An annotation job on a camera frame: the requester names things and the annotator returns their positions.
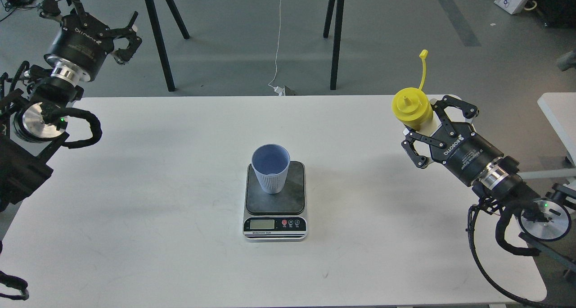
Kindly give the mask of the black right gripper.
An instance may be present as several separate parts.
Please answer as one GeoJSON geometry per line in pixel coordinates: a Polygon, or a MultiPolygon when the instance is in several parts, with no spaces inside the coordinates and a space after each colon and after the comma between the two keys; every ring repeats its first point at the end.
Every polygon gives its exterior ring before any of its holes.
{"type": "Polygon", "coordinates": [[[405,127],[401,146],[416,167],[425,169],[439,163],[470,187],[489,163],[504,154],[473,127],[480,113],[477,106],[450,95],[430,101],[438,128],[430,137],[405,127]]]}

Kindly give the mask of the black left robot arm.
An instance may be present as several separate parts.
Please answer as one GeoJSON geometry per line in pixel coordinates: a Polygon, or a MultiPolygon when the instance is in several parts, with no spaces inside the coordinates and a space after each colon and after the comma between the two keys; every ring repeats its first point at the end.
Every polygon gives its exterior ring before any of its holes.
{"type": "Polygon", "coordinates": [[[73,107],[106,58],[127,64],[142,44],[135,11],[125,27],[112,29],[80,0],[43,0],[41,18],[59,23],[44,58],[47,68],[23,61],[16,74],[1,74],[1,236],[21,202],[53,173],[49,159],[61,147],[79,149],[102,138],[96,115],[73,107]]]}

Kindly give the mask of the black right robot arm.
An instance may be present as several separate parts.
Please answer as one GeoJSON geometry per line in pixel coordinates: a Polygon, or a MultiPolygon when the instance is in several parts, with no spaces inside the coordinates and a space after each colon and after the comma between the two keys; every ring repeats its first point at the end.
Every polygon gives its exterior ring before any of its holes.
{"type": "Polygon", "coordinates": [[[420,89],[398,92],[391,103],[394,115],[405,126],[402,147],[416,167],[442,164],[459,181],[471,187],[478,203],[468,209],[467,235],[472,257],[486,281],[502,295],[524,306],[545,308],[505,290],[486,272],[477,254],[475,226],[479,212],[497,214],[495,240],[513,255],[548,255],[575,273],[575,260],[558,253],[547,242],[564,238],[572,227],[575,191],[555,184],[553,191],[539,195],[519,174],[518,161],[504,155],[483,138],[472,121],[478,108],[445,95],[430,100],[420,89]]]}

